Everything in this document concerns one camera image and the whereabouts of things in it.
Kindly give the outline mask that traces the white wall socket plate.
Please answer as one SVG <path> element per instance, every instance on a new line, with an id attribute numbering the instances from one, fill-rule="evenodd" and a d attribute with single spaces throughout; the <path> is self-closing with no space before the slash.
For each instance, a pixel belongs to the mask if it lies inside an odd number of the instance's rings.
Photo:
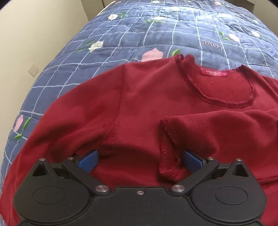
<path id="1" fill-rule="evenodd" d="M 32 63 L 28 69 L 28 72 L 30 73 L 30 75 L 35 77 L 37 75 L 37 73 L 39 72 L 39 68 L 35 63 Z"/>

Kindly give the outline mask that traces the blue plaid floral quilt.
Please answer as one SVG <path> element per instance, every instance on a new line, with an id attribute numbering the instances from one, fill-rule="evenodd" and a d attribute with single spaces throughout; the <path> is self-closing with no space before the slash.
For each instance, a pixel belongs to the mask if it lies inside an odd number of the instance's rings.
<path id="1" fill-rule="evenodd" d="M 9 133 L 1 179 L 48 107 L 118 65 L 191 54 L 201 65 L 247 65 L 277 78 L 277 36 L 228 1 L 115 1 L 90 20 L 43 69 Z"/>

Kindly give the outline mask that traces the dark red long-sleeve sweater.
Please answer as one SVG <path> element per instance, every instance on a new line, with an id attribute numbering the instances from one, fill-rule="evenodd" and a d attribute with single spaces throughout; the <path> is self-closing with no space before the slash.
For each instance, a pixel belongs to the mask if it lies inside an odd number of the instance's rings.
<path id="1" fill-rule="evenodd" d="M 41 117 L 4 181 L 1 215 L 40 158 L 99 152 L 91 175 L 110 187 L 170 186 L 188 177 L 182 153 L 242 159 L 267 196 L 262 222 L 277 225 L 277 80 L 247 66 L 216 71 L 191 55 L 123 64 L 59 97 Z"/>

